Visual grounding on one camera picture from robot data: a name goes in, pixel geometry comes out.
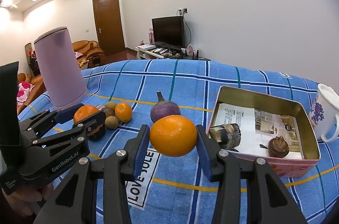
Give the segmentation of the person's left hand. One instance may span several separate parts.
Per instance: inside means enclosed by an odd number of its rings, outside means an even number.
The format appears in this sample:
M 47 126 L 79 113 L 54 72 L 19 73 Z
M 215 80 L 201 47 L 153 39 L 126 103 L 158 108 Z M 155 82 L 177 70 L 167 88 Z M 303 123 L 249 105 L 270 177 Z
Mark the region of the person's left hand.
M 30 217 L 33 210 L 29 206 L 31 203 L 47 200 L 53 193 L 54 186 L 52 183 L 47 184 L 41 189 L 37 189 L 32 185 L 26 184 L 18 188 L 15 192 L 7 195 L 2 189 L 5 200 L 13 211 L 20 217 Z

